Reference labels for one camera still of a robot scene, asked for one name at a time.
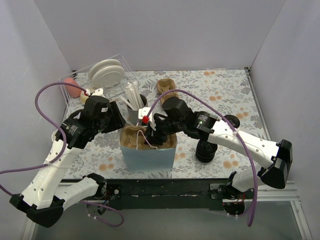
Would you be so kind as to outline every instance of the wall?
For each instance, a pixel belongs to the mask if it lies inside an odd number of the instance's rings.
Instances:
[[[290,178],[314,239],[320,239],[320,2],[287,0],[252,66],[273,140],[292,141]]]
[[[32,0],[0,0],[0,16],[0,169],[31,167],[43,163],[54,130],[36,111],[34,97],[70,68]],[[62,120],[65,105],[58,87],[48,89],[40,100],[45,113]],[[0,181],[11,192],[21,193],[35,174],[5,174]],[[0,191],[0,239],[16,240],[26,215],[9,199]]]
[[[116,53],[135,70],[251,66],[285,0],[34,0],[73,70]]]

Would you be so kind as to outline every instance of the white plate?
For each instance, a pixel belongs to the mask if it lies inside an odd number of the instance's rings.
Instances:
[[[119,83],[125,76],[125,69],[122,66],[107,66],[100,69],[92,78],[94,88],[110,88]]]
[[[108,67],[108,66],[112,66],[112,65],[122,66],[121,62],[117,59],[106,59],[106,60],[100,61],[100,62],[96,63],[95,65],[93,65],[92,68],[89,70],[89,72],[88,72],[89,79],[92,80],[94,75],[99,70],[101,70],[105,67]]]

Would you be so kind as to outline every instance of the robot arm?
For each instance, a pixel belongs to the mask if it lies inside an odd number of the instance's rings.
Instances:
[[[109,133],[125,126],[118,106],[103,97],[103,90],[97,89],[85,102],[84,108],[70,115],[61,125],[66,134],[66,148],[54,163],[52,159],[62,150],[63,138],[56,132],[52,148],[44,163],[48,166],[38,171],[29,186],[14,194],[10,203],[26,213],[37,224],[51,227],[64,210],[80,200],[94,196],[102,198],[106,193],[106,180],[95,173],[89,174],[77,184],[64,189],[58,185],[73,160],[98,133]]]
[[[145,132],[151,144],[161,145],[168,134],[184,132],[193,139],[222,145],[246,155],[240,140],[226,122],[205,111],[193,112],[183,100],[177,97],[168,98],[162,107],[167,116],[154,114],[155,129],[148,125]],[[292,144],[284,139],[277,143],[243,131],[237,133],[245,142],[253,160],[258,163],[255,167],[259,185],[266,184],[277,189],[285,188],[292,164]],[[220,191],[220,195],[237,197],[252,187],[252,169],[233,172],[225,188]]]

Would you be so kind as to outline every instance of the light blue container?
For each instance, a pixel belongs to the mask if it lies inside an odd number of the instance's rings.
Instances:
[[[172,169],[176,147],[159,150],[136,150],[120,146],[129,172],[149,172]]]

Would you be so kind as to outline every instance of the cable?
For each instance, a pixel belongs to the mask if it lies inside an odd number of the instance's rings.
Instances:
[[[143,131],[142,130],[139,130],[137,133],[136,133],[136,150],[138,150],[138,134],[141,133],[142,136],[144,137],[144,140],[146,141],[146,143],[151,147],[151,148],[154,148],[156,150],[158,150],[158,147],[157,146],[151,146],[151,144],[148,142],[146,136],[144,135]]]
[[[93,202],[88,202],[88,201],[83,201],[83,200],[80,201],[80,203],[88,204],[88,205],[93,205],[93,206],[98,206],[98,207],[102,207],[102,208],[109,209],[109,210],[114,211],[114,212],[116,212],[117,214],[119,214],[119,216],[121,217],[121,222],[118,223],[118,224],[110,223],[110,222],[108,222],[107,220],[104,220],[103,218],[101,218],[101,217],[99,217],[99,216],[93,216],[94,219],[98,219],[99,221],[101,221],[101,222],[103,222],[103,223],[105,223],[105,224],[107,224],[107,225],[109,225],[109,226],[111,226],[111,227],[114,227],[114,228],[120,227],[120,226],[124,223],[124,221],[125,221],[124,215],[123,215],[120,211],[118,211],[118,210],[116,210],[116,209],[114,209],[114,208],[112,208],[112,207],[110,207],[110,206],[101,205],[101,204],[98,204],[98,203],[93,203]]]
[[[55,126],[59,131],[60,133],[62,134],[62,139],[63,139],[63,146],[62,146],[62,149],[61,151],[58,153],[57,156],[55,156],[54,159],[52,159],[49,163],[54,163],[56,160],[58,160],[61,155],[63,154],[63,152],[65,151],[66,149],[66,146],[67,146],[67,136],[65,134],[65,132],[62,130],[62,128],[56,124],[54,121],[52,121],[49,117],[47,117],[42,111],[41,109],[39,108],[39,104],[38,104],[38,100],[39,100],[39,96],[40,94],[46,90],[47,88],[51,87],[51,86],[55,86],[55,85],[69,85],[69,86],[72,86],[72,87],[75,87],[77,89],[81,89],[84,93],[86,92],[86,90],[78,85],[74,85],[74,84],[71,84],[71,83],[67,83],[67,82],[54,82],[54,83],[50,83],[46,86],[44,86],[43,88],[41,88],[38,93],[36,94],[35,96],[35,99],[34,99],[34,105],[35,105],[35,108],[37,109],[37,111],[39,112],[39,114],[45,119],[47,120],[49,123],[51,123],[53,126]],[[25,167],[25,168],[17,168],[17,169],[9,169],[9,170],[4,170],[4,171],[0,171],[0,175],[2,174],[7,174],[7,173],[17,173],[17,172],[24,172],[24,171],[29,171],[29,170],[35,170],[35,169],[40,169],[40,168],[44,168],[48,166],[48,164],[41,164],[41,165],[38,165],[38,166],[32,166],[32,167]],[[12,196],[13,194],[11,192],[9,192],[7,189],[5,189],[1,184],[0,184],[0,189],[2,191],[4,191],[6,194],[8,194],[9,196]]]
[[[235,129],[235,127],[221,114],[219,113],[217,110],[215,110],[213,107],[211,107],[210,105],[208,105],[207,103],[205,103],[204,101],[202,101],[200,98],[194,96],[193,94],[187,92],[187,91],[184,91],[184,90],[180,90],[180,89],[172,89],[172,90],[169,90],[169,91],[166,91],[164,93],[162,93],[155,101],[154,103],[152,104],[148,114],[146,115],[147,117],[150,116],[152,110],[155,108],[157,102],[165,95],[169,94],[169,93],[172,93],[172,92],[180,92],[180,93],[184,93],[184,94],[187,94],[189,95],[190,97],[196,99],[197,101],[199,101],[200,103],[202,103],[203,105],[205,105],[207,108],[209,108],[211,111],[213,111],[215,114],[217,114],[224,122],[226,122],[229,127],[232,129],[232,131],[234,133],[236,133],[236,136],[237,138],[239,139],[239,141],[241,142],[243,148],[244,148],[244,151],[246,153],[246,155],[248,156],[249,158],[249,161],[250,161],[250,164],[251,164],[251,168],[252,168],[252,172],[253,172],[253,199],[252,199],[252,202],[249,206],[249,208],[244,212],[242,213],[241,215],[245,215],[247,213],[249,213],[249,216],[248,216],[248,221],[247,221],[247,225],[248,227],[251,227],[253,221],[254,221],[254,218],[255,218],[255,214],[256,214],[256,207],[257,207],[257,198],[258,198],[258,180],[257,180],[257,172],[256,172],[256,168],[255,168],[255,163],[254,163],[254,160],[250,154],[250,151],[249,149],[247,148],[246,146],[246,143],[244,142],[244,140],[242,139],[242,137],[239,135],[239,133],[237,132],[237,130]]]

